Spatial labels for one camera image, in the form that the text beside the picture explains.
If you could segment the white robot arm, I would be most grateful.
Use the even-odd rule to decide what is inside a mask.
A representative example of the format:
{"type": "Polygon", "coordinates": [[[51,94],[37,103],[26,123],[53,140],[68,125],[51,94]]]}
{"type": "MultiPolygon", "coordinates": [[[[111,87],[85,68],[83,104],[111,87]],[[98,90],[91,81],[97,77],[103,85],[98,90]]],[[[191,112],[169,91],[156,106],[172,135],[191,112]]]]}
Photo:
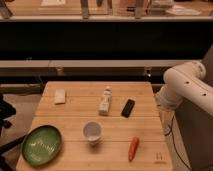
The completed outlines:
{"type": "Polygon", "coordinates": [[[174,110],[188,99],[210,115],[213,115],[213,87],[203,82],[205,66],[198,61],[186,62],[167,69],[164,85],[155,94],[157,104],[174,110]]]}

